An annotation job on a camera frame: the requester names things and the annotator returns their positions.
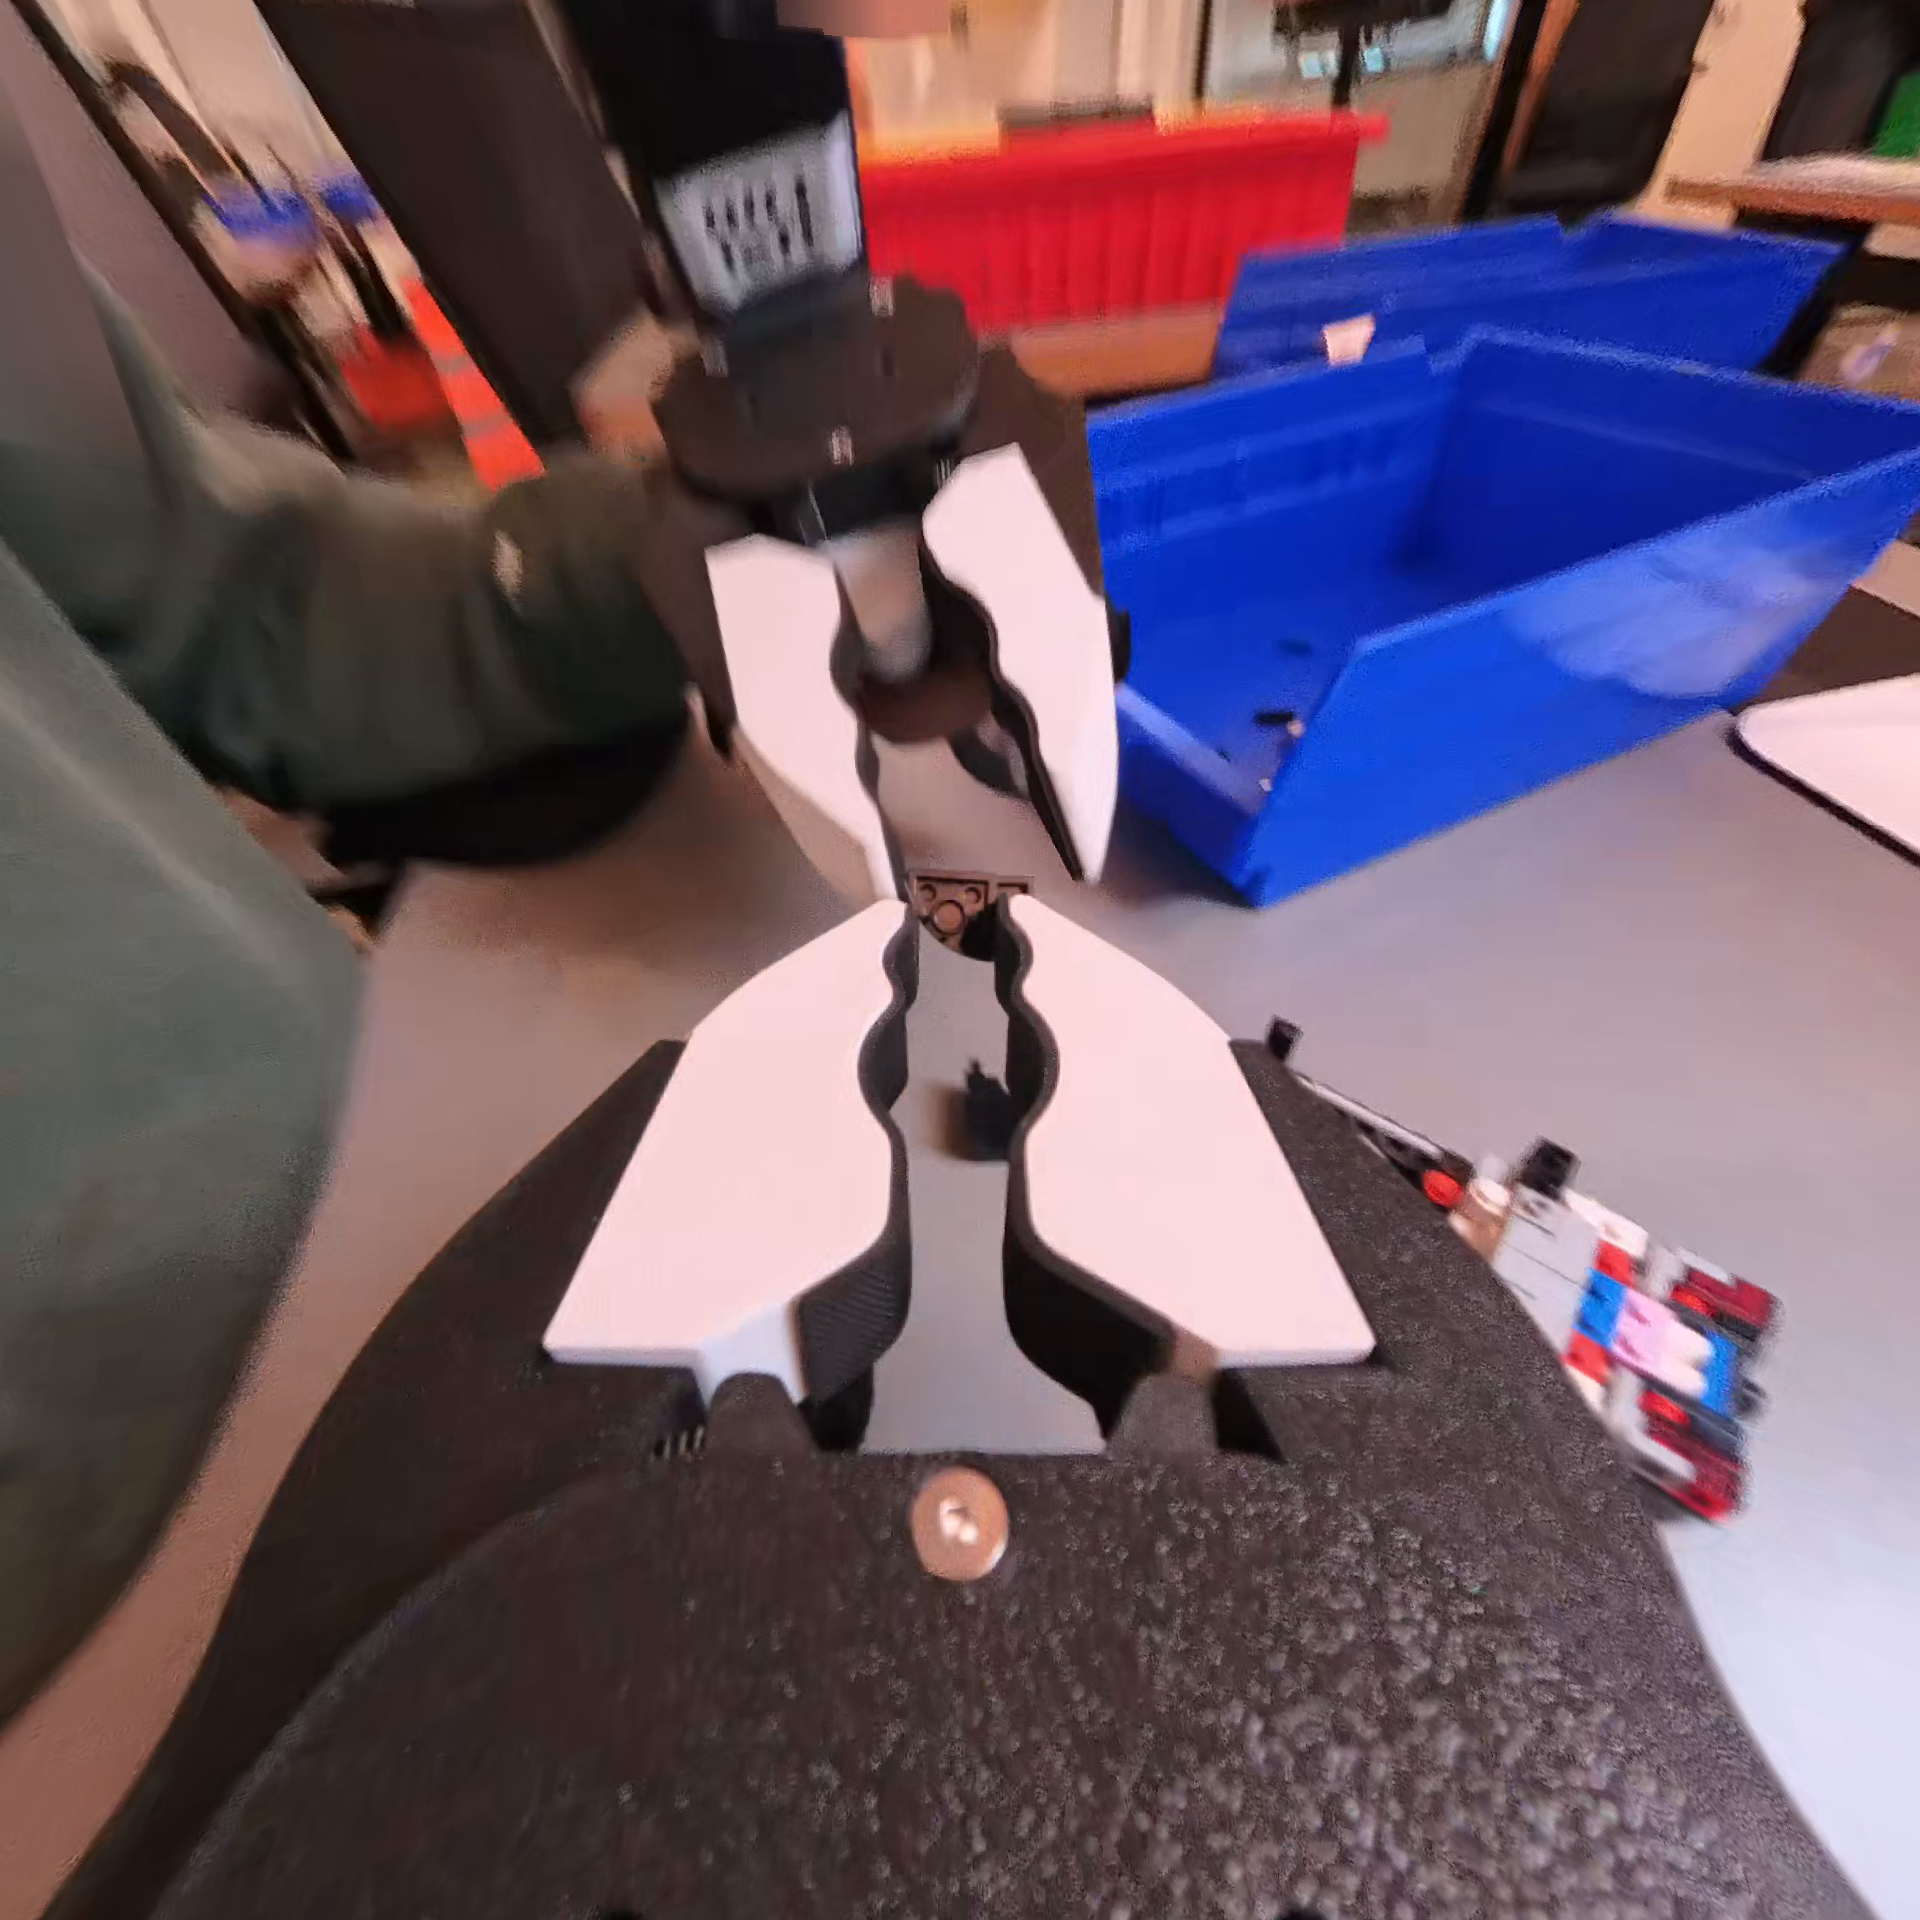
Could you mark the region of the person's torso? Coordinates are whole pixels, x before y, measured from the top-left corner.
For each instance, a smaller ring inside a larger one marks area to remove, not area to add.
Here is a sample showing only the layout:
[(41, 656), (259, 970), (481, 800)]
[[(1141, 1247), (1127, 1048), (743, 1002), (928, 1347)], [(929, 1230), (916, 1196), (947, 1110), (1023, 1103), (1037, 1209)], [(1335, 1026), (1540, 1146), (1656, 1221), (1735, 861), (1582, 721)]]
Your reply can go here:
[(214, 1445), (324, 1189), (362, 978), (3, 551), (3, 1724)]

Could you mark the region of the wooden background desk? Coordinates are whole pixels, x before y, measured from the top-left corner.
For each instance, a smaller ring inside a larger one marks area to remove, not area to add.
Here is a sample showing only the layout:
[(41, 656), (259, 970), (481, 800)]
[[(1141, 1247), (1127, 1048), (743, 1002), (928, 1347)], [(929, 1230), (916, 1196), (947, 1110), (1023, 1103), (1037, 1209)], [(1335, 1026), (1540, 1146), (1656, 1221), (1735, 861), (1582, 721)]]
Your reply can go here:
[(1689, 208), (1834, 224), (1918, 229), (1918, 157), (1822, 153), (1761, 160), (1731, 175), (1672, 174), (1664, 198)]

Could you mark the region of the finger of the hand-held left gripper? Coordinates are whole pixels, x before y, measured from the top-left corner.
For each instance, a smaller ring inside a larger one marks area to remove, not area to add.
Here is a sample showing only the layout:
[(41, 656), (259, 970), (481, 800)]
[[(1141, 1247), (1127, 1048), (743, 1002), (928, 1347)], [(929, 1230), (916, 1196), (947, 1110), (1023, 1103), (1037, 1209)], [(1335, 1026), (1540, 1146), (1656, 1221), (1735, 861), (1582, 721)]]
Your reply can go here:
[(729, 751), (847, 901), (900, 901), (904, 868), (855, 710), (860, 629), (815, 547), (746, 536), (706, 554), (731, 698)]
[(923, 509), (936, 631), (970, 647), (1068, 873), (1099, 882), (1120, 788), (1113, 633), (1019, 450), (961, 458)]

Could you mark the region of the large blue plastic bin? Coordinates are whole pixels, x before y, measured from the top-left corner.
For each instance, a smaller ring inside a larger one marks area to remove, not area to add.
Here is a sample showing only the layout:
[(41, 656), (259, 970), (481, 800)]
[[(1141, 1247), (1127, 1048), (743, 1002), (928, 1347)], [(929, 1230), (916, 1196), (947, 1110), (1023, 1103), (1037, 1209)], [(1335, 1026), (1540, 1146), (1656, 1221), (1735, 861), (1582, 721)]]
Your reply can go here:
[(1269, 905), (1760, 694), (1916, 403), (1479, 330), (1087, 422), (1117, 783)]

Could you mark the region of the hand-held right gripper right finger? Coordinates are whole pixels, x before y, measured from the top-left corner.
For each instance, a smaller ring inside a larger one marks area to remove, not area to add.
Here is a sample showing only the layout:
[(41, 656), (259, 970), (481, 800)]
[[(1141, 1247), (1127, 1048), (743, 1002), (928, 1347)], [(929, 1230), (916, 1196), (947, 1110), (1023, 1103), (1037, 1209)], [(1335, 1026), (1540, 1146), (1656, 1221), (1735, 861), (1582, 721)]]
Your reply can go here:
[(1144, 1380), (1369, 1363), (1378, 1334), (1227, 1032), (1039, 899), (1000, 907), (1002, 1299), (1112, 1440)]

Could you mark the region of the white book stand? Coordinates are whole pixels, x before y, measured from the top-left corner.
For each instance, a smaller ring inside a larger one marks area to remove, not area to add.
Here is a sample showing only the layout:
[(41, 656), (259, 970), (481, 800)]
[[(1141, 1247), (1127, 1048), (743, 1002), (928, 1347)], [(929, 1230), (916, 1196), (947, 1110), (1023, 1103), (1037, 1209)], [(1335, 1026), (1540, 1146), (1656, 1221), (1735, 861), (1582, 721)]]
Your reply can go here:
[(1875, 844), (1918, 860), (1918, 674), (1746, 708), (1731, 745)]

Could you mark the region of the brick car model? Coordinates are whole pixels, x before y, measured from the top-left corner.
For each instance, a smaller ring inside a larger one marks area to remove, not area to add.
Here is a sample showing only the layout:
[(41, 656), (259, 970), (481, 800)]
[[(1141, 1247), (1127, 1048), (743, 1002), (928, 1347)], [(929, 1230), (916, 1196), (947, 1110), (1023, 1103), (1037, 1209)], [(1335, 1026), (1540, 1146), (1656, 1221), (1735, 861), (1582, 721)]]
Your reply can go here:
[(1297, 1072), (1296, 1041), (1275, 1020), (1229, 1049), (1374, 1344), (1237, 1361), (1235, 1422), (1296, 1464), (1527, 1470), (1564, 1498), (1631, 1477), (1661, 1517), (1737, 1519), (1777, 1298), (1575, 1191), (1555, 1142), (1473, 1163)]

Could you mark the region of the red plastic bin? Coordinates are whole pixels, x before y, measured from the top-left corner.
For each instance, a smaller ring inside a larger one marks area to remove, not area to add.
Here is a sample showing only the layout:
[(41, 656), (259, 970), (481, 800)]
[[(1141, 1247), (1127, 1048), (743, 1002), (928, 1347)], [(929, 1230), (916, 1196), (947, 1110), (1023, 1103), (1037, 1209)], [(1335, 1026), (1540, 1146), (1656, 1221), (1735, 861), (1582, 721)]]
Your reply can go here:
[(878, 275), (982, 338), (1220, 306), (1249, 254), (1341, 238), (1378, 112), (1221, 112), (860, 160)]

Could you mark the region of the small dark grey brick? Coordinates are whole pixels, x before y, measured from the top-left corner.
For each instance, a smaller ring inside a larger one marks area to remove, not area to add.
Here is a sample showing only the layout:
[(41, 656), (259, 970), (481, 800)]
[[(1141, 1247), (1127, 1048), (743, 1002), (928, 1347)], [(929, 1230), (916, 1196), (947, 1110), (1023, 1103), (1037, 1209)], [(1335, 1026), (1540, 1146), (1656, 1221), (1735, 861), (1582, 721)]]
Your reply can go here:
[(933, 941), (979, 959), (996, 950), (997, 901), (1025, 895), (1032, 883), (1027, 875), (916, 868), (907, 899)]

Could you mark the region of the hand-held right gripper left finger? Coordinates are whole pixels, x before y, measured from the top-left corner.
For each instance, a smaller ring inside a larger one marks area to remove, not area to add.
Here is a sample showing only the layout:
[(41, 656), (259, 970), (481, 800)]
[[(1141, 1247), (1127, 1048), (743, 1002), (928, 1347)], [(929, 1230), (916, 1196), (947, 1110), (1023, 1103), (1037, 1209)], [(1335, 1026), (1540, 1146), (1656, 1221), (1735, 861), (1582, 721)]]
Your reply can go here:
[(879, 1327), (826, 1332), (824, 1288), (879, 1254), (904, 1204), (891, 1103), (916, 991), (907, 909), (860, 909), (749, 975), (689, 1032), (545, 1323), (570, 1366), (743, 1376), (819, 1399), (897, 1335), (907, 1265), (878, 1265)]

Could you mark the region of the wooden background table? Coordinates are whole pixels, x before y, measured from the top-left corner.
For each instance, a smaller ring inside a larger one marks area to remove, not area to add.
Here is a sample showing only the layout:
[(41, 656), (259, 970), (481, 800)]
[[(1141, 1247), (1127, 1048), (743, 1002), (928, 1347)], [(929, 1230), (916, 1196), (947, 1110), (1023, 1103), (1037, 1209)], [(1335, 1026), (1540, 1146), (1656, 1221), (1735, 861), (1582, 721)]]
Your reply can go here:
[(1217, 301), (1106, 318), (1023, 324), (1003, 336), (1042, 388), (1087, 405), (1181, 392), (1212, 375), (1223, 306)]

